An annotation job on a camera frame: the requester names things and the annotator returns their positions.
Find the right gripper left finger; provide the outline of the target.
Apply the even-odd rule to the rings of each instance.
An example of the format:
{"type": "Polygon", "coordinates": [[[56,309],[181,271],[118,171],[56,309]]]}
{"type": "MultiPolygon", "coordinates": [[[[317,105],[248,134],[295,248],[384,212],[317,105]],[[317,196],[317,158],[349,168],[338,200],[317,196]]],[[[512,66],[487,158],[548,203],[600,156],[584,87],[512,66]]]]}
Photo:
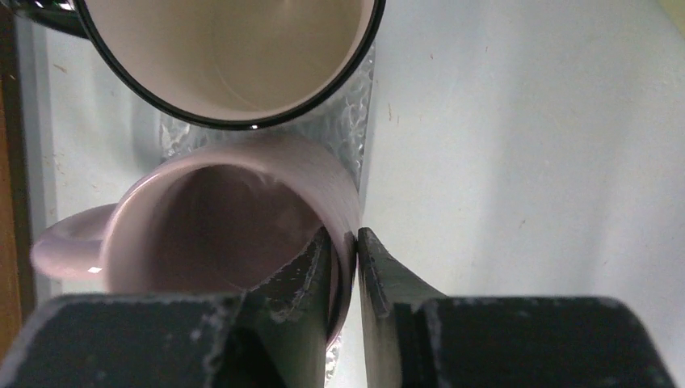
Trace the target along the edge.
{"type": "Polygon", "coordinates": [[[28,319],[4,387],[321,387],[330,266],[325,230],[252,292],[71,294],[28,319]]]}

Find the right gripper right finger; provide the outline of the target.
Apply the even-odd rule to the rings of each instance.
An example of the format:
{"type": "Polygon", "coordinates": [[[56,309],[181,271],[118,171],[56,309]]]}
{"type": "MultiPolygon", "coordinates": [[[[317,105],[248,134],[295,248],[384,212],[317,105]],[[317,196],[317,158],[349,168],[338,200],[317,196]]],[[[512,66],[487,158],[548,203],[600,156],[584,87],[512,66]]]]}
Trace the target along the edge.
{"type": "Polygon", "coordinates": [[[608,297],[450,297],[357,242],[370,387],[672,387],[640,319],[608,297]]]}

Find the pink mug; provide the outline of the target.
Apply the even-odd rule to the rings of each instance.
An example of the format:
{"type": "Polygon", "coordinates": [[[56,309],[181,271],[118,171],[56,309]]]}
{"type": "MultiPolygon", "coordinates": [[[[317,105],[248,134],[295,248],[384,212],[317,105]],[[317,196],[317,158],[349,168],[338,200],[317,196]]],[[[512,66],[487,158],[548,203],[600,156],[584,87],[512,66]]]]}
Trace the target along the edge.
{"type": "Polygon", "coordinates": [[[101,279],[113,293],[240,292],[332,242],[327,335],[351,300],[359,194],[323,146],[256,133],[156,167],[114,204],[74,214],[33,243],[33,268],[56,280],[101,279]]]}

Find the cream mug with black rim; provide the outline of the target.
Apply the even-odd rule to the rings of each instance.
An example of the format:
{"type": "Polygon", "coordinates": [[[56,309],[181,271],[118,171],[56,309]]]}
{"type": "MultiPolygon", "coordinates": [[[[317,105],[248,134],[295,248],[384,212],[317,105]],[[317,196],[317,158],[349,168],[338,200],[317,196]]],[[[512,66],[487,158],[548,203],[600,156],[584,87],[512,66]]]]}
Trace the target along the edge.
{"type": "Polygon", "coordinates": [[[210,129],[311,112],[361,65],[383,1],[7,1],[17,16],[90,41],[132,92],[210,129]]]}

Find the brown wooden oval tray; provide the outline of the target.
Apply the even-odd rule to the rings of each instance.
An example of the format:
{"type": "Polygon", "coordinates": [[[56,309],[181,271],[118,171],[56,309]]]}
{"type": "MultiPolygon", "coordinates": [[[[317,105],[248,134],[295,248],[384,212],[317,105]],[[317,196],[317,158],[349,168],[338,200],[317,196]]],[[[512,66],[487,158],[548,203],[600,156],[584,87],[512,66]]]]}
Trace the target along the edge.
{"type": "Polygon", "coordinates": [[[15,17],[1,8],[1,357],[36,305],[15,17]]]}

